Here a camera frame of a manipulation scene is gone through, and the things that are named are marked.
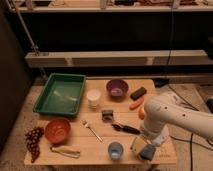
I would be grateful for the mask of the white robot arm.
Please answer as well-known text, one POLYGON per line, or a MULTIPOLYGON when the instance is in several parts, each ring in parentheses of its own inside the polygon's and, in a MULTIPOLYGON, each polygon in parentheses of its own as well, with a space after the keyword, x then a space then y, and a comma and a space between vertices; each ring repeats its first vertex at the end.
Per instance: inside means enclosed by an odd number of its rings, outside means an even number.
POLYGON ((181 107, 173 92, 151 97, 144 103, 144 111, 142 134, 149 140, 156 139, 169 123, 213 141, 213 114, 181 107))

